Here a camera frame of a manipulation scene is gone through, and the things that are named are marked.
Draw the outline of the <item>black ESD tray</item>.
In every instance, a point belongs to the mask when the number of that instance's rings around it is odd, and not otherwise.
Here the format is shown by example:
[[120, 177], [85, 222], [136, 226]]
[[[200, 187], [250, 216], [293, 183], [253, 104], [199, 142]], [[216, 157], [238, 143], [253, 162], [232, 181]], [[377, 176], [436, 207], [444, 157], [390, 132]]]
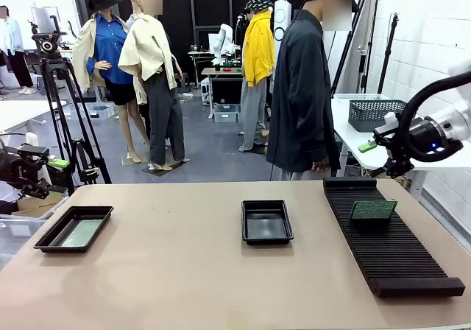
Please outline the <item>black ESD tray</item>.
[[[86, 253], [109, 221], [112, 206], [72, 206], [36, 242], [34, 249], [43, 253]], [[101, 220], [89, 243], [83, 247], [62, 246], [64, 239], [80, 220]]]
[[248, 245], [287, 245], [294, 239], [284, 200], [244, 200], [241, 236]]

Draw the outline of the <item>black tripod stand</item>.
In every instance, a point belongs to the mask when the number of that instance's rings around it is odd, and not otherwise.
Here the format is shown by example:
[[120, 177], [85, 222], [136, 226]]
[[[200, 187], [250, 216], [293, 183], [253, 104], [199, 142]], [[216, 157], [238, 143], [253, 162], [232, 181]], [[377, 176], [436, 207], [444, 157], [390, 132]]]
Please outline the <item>black tripod stand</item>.
[[341, 46], [338, 60], [333, 61], [331, 94], [358, 94], [366, 91], [369, 61], [379, 0], [357, 0], [359, 11], [353, 13], [352, 29], [331, 44]]

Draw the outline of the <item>person in black jacket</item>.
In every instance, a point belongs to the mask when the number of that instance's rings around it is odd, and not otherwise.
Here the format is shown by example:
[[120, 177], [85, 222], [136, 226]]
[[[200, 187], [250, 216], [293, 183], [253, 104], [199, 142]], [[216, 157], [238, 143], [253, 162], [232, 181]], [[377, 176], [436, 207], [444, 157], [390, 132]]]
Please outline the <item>person in black jacket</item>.
[[[321, 180], [340, 169], [323, 27], [358, 10], [355, 0], [305, 0], [277, 57], [266, 160], [281, 180]], [[330, 168], [312, 171], [329, 158]]]

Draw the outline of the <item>white side table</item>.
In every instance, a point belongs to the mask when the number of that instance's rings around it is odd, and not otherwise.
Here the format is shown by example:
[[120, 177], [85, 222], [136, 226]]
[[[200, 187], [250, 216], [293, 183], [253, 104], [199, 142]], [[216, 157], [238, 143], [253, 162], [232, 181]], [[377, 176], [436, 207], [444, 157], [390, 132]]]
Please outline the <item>white side table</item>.
[[[331, 106], [335, 131], [356, 160], [364, 168], [370, 170], [382, 167], [388, 158], [385, 147], [377, 147], [365, 153], [358, 150], [360, 145], [367, 143], [372, 138], [372, 134], [360, 133], [348, 123], [350, 102], [334, 98]], [[471, 143], [464, 141], [463, 145], [461, 150], [443, 161], [425, 163], [411, 159], [411, 163], [414, 165], [414, 170], [466, 169], [471, 171]]]

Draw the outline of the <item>mannequin with blue shirt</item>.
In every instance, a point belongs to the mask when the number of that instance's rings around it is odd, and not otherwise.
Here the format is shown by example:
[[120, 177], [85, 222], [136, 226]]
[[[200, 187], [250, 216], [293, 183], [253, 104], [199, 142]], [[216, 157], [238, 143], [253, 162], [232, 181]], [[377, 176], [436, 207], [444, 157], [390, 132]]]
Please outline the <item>mannequin with blue shirt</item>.
[[118, 110], [130, 160], [139, 164], [141, 159], [135, 151], [130, 119], [144, 143], [150, 144], [150, 141], [138, 110], [134, 77], [118, 67], [127, 30], [124, 21], [114, 15], [110, 7], [97, 10], [79, 31], [73, 47], [72, 65], [80, 88], [88, 89], [94, 83], [107, 89]]

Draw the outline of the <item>mannequin with cream jacket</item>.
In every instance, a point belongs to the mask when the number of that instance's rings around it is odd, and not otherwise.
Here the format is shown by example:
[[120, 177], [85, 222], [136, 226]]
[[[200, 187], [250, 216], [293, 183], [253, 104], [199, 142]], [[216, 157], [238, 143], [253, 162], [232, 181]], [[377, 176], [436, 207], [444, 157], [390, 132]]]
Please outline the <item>mannequin with cream jacket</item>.
[[183, 113], [175, 74], [182, 75], [162, 23], [156, 19], [162, 0], [130, 0], [133, 23], [121, 50], [118, 67], [136, 77], [149, 103], [150, 171], [171, 171], [166, 163], [166, 142], [173, 161], [184, 164]]

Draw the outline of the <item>background table with buttons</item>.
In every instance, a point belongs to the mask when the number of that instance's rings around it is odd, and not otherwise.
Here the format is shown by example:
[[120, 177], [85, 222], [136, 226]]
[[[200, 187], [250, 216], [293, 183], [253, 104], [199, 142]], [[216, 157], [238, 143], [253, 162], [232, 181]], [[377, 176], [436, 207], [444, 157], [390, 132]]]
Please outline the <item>background table with buttons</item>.
[[241, 100], [242, 74], [240, 68], [210, 67], [202, 70], [208, 83], [202, 84], [202, 95], [209, 100], [208, 118], [214, 117], [216, 105], [239, 105]]

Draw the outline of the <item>clear plastic bin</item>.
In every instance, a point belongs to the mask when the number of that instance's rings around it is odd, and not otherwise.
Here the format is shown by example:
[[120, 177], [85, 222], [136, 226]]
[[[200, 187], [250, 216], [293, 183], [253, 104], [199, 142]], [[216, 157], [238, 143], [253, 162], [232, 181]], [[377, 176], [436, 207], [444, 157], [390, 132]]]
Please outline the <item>clear plastic bin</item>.
[[0, 270], [68, 199], [68, 194], [54, 208], [39, 218], [0, 214]]

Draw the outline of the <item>black slotted board rack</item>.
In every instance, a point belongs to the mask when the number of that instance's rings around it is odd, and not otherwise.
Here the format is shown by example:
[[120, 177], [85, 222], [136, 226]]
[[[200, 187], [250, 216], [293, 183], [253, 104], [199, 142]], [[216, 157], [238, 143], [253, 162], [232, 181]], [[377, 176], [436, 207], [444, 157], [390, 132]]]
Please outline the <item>black slotted board rack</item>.
[[379, 298], [449, 298], [465, 285], [450, 277], [399, 214], [388, 220], [351, 220], [355, 201], [387, 200], [371, 178], [326, 178], [324, 193], [370, 290]]

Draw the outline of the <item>brown cardboard box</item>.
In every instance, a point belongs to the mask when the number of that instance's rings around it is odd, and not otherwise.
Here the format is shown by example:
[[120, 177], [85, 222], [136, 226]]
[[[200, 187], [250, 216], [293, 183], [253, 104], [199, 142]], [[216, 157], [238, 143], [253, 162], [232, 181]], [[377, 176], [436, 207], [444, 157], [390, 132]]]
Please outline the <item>brown cardboard box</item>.
[[59, 192], [49, 192], [45, 199], [23, 197], [17, 201], [18, 211], [13, 212], [12, 215], [33, 218], [42, 217], [61, 202], [63, 197], [64, 195]]

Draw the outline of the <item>green circuit board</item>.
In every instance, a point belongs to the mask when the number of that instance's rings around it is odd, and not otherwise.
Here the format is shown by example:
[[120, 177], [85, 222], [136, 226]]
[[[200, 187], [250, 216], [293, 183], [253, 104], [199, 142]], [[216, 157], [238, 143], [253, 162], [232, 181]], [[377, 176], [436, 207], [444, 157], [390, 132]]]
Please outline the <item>green circuit board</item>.
[[361, 200], [355, 201], [350, 214], [351, 220], [388, 220], [394, 213], [397, 201]]
[[61, 245], [65, 247], [83, 247], [87, 245], [101, 222], [101, 220], [80, 220]]

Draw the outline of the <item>grey plastic basket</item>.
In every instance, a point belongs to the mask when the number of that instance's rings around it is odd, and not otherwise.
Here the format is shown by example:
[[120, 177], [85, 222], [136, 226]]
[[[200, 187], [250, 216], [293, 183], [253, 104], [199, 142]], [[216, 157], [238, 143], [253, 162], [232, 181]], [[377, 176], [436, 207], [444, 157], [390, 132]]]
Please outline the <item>grey plastic basket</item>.
[[401, 100], [350, 100], [348, 122], [360, 133], [371, 133], [385, 125], [387, 113], [402, 113], [405, 107]]

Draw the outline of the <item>person in light blue shirt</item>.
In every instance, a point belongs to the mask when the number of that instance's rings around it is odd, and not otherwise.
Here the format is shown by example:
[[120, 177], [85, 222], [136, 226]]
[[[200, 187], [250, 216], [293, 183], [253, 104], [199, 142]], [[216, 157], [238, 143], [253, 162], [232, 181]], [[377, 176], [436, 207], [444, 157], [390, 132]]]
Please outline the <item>person in light blue shirt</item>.
[[0, 19], [5, 23], [4, 45], [9, 64], [18, 81], [20, 94], [33, 94], [35, 87], [24, 57], [24, 46], [18, 22], [10, 17], [7, 6], [0, 5]]

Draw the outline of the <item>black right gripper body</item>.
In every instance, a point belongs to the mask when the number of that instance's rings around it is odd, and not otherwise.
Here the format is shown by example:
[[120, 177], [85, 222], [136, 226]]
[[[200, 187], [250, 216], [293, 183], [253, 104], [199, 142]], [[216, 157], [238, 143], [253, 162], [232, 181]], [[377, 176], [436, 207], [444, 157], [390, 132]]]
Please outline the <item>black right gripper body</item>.
[[432, 118], [413, 119], [408, 137], [408, 154], [416, 161], [443, 161], [464, 146], [459, 140], [447, 138]]

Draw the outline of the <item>black light stand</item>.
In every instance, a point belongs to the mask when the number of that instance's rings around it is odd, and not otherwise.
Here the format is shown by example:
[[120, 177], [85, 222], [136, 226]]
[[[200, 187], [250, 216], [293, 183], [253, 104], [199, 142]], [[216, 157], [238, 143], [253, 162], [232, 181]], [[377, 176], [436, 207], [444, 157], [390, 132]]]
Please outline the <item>black light stand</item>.
[[392, 15], [392, 22], [390, 23], [391, 27], [390, 27], [390, 30], [389, 30], [388, 41], [387, 41], [387, 45], [386, 45], [386, 50], [385, 50], [384, 59], [383, 59], [383, 65], [382, 65], [382, 69], [381, 69], [381, 73], [380, 73], [380, 79], [379, 79], [379, 83], [378, 83], [378, 93], [379, 94], [382, 94], [382, 92], [383, 92], [383, 85], [384, 85], [385, 79], [386, 79], [386, 72], [387, 72], [387, 68], [388, 68], [388, 64], [389, 64], [389, 58], [390, 58], [390, 55], [392, 53], [392, 44], [393, 44], [394, 34], [395, 34], [395, 30], [397, 28], [398, 21], [399, 21], [399, 15], [397, 13], [394, 13]]

